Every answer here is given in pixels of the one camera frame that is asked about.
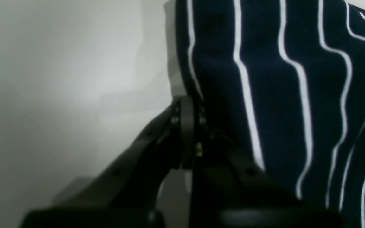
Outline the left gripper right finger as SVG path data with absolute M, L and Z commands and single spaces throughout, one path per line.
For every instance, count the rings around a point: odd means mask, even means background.
M 310 205 L 273 182 L 194 100 L 190 228 L 343 228 L 343 216 Z

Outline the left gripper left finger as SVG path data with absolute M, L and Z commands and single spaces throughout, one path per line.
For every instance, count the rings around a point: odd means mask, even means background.
M 195 103 L 175 97 L 133 143 L 80 193 L 26 215 L 22 228 L 164 228 L 155 209 L 171 169 L 189 170 L 195 156 Z

